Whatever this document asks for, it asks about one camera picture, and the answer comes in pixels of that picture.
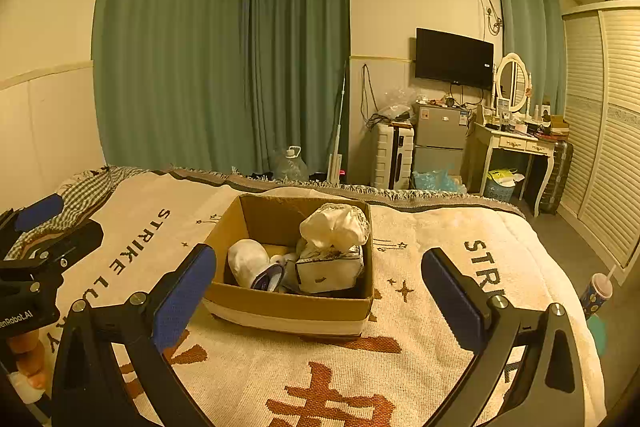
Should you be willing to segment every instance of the plastic water jug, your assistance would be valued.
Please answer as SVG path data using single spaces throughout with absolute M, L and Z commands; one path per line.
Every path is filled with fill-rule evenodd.
M 273 177 L 277 180 L 287 178 L 291 181 L 308 182 L 309 171 L 300 157 L 301 151 L 301 147 L 290 145 L 279 159 L 273 172 Z

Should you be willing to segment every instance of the cardboard box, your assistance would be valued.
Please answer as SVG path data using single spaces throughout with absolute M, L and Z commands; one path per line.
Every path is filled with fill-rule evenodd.
M 273 245 L 295 249 L 300 223 L 328 202 L 360 208 L 369 222 L 369 205 L 361 201 L 324 198 L 238 196 L 220 218 L 205 243 L 216 252 L 217 269 L 205 292 L 205 306 L 230 322 L 302 335 L 359 335 L 373 302 L 372 234 L 362 247 L 364 272 L 345 298 L 291 295 L 238 286 L 226 252 L 239 239 L 254 239 L 273 253 Z
M 561 115 L 554 114 L 551 116 L 551 130 L 558 134 L 569 134 L 569 124 Z

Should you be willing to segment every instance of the white mirror frame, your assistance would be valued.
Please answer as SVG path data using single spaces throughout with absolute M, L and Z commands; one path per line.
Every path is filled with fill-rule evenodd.
M 527 90 L 531 87 L 529 84 L 529 75 L 527 74 L 527 68 L 524 65 L 524 62 L 522 61 L 522 59 L 520 58 L 520 56 L 516 53 L 510 53 L 506 56 L 504 56 L 500 62 L 500 67 L 498 67 L 498 70 L 495 73 L 495 78 L 494 78 L 494 97 L 496 98 L 502 98 L 502 95 L 500 93 L 500 89 L 498 88 L 499 84 L 500 84 L 500 79 L 502 77 L 502 71 L 504 70 L 504 68 L 507 67 L 507 64 L 510 64 L 514 62 L 515 64 L 517 64 L 519 67 L 522 68 L 522 73 L 524 74 L 524 93 L 525 96 L 522 97 L 522 100 L 520 100 L 516 105 L 511 105 L 511 107 L 509 108 L 509 111 L 511 112 L 517 112 L 519 110 L 521 110 L 524 107 L 525 102 L 527 102 Z

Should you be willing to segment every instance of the wardrobe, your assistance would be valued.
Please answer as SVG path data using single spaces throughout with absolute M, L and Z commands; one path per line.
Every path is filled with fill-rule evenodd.
M 640 0 L 562 16 L 574 158 L 560 213 L 622 283 L 640 239 Z

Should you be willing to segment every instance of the tv screen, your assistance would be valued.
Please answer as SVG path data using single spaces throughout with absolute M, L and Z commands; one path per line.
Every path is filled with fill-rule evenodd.
M 494 45 L 453 33 L 417 28 L 415 76 L 490 90 Z

